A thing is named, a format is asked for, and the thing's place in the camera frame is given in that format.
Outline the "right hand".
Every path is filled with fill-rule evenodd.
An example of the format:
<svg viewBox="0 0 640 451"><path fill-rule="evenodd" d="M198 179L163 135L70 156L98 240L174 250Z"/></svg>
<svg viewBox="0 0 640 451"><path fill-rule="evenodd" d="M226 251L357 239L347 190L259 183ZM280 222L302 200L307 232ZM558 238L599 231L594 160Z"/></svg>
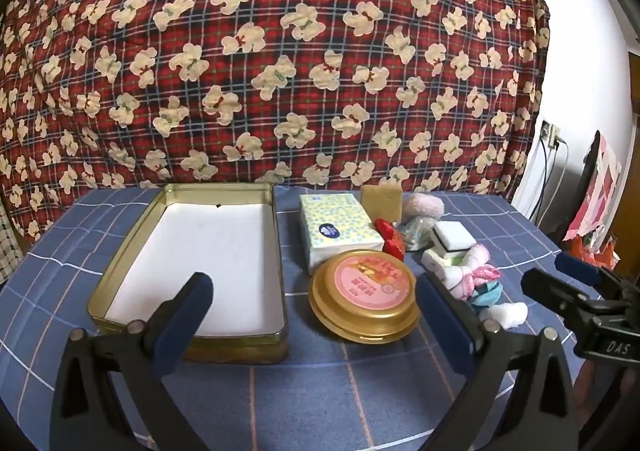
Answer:
<svg viewBox="0 0 640 451"><path fill-rule="evenodd" d="M620 386L620 393L613 405L616 408L620 402L639 390L638 367L617 367L615 364L584 361L573 387L581 433L589 434L591 426L598 428L601 425L601 422L591 424L590 419L614 385Z"/></svg>

